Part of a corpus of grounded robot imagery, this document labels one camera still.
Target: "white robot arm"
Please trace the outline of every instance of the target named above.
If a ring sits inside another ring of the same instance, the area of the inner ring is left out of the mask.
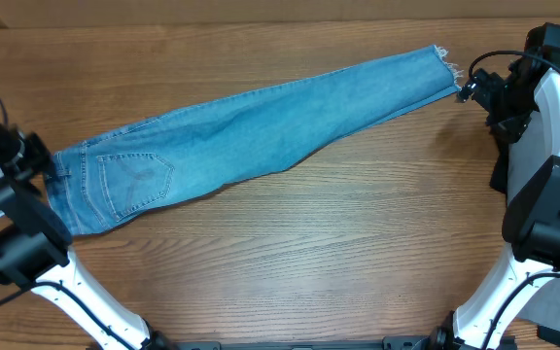
[[[31,193],[28,180],[50,164],[36,135],[0,124],[0,214],[15,223],[0,232],[0,283],[51,301],[104,349],[174,349],[101,287],[70,247],[64,224]]]
[[[560,157],[560,75],[549,69],[534,94],[540,111],[531,114],[528,128],[509,149],[509,201],[522,190],[550,156]],[[496,312],[513,290],[529,276],[550,272],[553,268],[552,264],[530,259],[525,262],[517,261],[511,244],[506,243],[498,261],[478,290],[455,311],[455,336],[464,339],[468,345],[480,348],[491,326],[491,320],[494,320]],[[551,278],[542,278],[535,281],[513,300],[490,337],[489,348],[498,347],[508,324],[539,288],[550,280]]]

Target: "black mount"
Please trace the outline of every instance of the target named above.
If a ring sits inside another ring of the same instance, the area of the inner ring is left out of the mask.
[[[429,336],[386,336],[385,350],[476,350],[464,344],[453,334],[453,311],[449,312],[441,326],[435,327]],[[515,338],[505,336],[497,350],[517,350]]]
[[[13,222],[0,231],[0,284],[24,287],[56,264],[68,264],[72,237],[30,183],[53,171],[51,154],[36,134],[25,137],[0,123],[0,167],[0,212]]]
[[[142,344],[142,350],[179,350],[176,344],[173,343],[172,340],[168,339],[165,334],[154,330],[148,322],[146,323],[146,326],[148,327],[151,337],[146,343]]]
[[[518,261],[560,270],[560,157],[551,156],[509,204],[503,238]]]
[[[560,67],[560,25],[546,23],[529,31],[524,52]],[[515,143],[526,130],[531,113],[539,111],[535,88],[548,69],[546,64],[529,57],[515,60],[506,79],[478,69],[458,92],[458,100],[476,101],[488,112],[485,124],[497,142]]]

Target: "blue jeans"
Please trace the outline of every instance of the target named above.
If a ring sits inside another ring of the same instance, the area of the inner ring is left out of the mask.
[[[435,46],[123,126],[57,152],[52,209],[73,234],[283,171],[312,152],[457,91]]]

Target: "jeans back pocket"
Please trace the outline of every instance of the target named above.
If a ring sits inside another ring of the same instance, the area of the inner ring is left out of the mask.
[[[167,196],[174,166],[153,153],[98,156],[103,196],[118,222]]]

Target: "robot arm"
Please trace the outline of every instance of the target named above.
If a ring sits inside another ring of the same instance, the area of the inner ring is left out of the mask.
[[[29,184],[50,171],[51,156],[38,136],[0,124],[0,214],[13,221],[0,231],[0,284],[15,283],[51,301],[104,349],[174,349],[82,266],[66,226]]]
[[[543,57],[560,63],[560,26],[547,23],[532,30],[527,50],[533,47],[529,43],[541,44]],[[513,63],[504,84],[494,73],[479,71],[484,86],[470,81],[465,87],[487,90],[476,97],[488,107],[488,124],[501,143],[501,156],[508,158],[507,243],[478,290],[452,318],[454,337],[473,348],[481,348],[499,308],[521,283],[538,273],[560,271],[560,75],[551,68],[529,67],[528,58]],[[503,92],[508,86],[513,92]],[[529,109],[531,96],[537,107]],[[500,318],[488,348],[499,346],[508,324],[551,279],[524,287]]]

